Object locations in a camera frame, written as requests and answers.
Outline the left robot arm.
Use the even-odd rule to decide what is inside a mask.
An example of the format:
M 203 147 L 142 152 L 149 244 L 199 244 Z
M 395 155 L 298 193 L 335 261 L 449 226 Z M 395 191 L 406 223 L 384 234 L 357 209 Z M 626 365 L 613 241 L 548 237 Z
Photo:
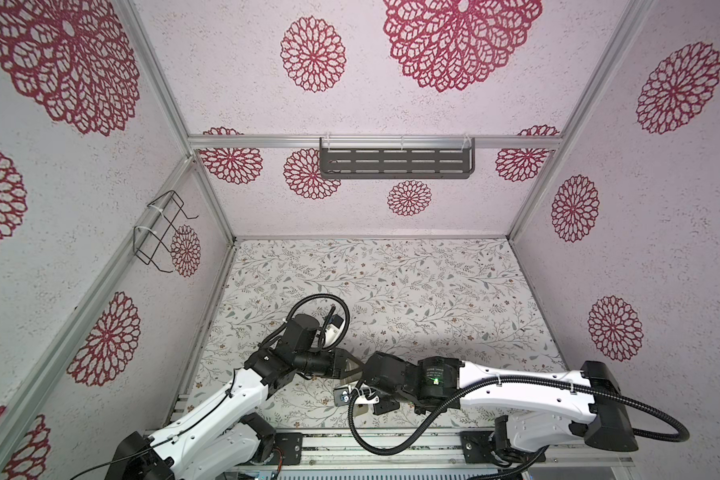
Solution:
M 344 379 L 360 362 L 340 347 L 350 320 L 297 314 L 249 356 L 231 380 L 191 412 L 149 435 L 134 432 L 118 445 L 108 479 L 214 479 L 249 461 L 263 463 L 275 429 L 260 407 L 295 376 Z

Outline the white remote control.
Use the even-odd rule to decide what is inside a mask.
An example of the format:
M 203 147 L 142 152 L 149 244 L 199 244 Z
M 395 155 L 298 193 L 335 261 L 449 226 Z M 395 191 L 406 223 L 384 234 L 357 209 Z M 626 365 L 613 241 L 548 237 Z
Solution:
M 340 384 L 353 385 L 359 381 L 363 374 L 364 363 L 355 358 L 347 358 L 341 371 Z

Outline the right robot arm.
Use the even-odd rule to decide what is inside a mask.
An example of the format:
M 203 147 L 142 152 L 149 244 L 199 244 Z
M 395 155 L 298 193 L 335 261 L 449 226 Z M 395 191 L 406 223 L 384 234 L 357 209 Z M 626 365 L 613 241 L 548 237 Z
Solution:
M 408 449 L 448 409 L 504 407 L 510 416 L 495 421 L 493 450 L 499 455 L 532 454 L 549 445 L 582 440 L 612 452 L 638 449 L 620 387 L 598 361 L 578 370 L 542 374 L 501 370 L 457 358 L 428 357 L 417 363 L 374 353 L 363 368 L 363 385 L 392 401 L 407 401 L 427 417 L 395 447 L 375 447 L 361 436 L 356 442 L 379 456 Z

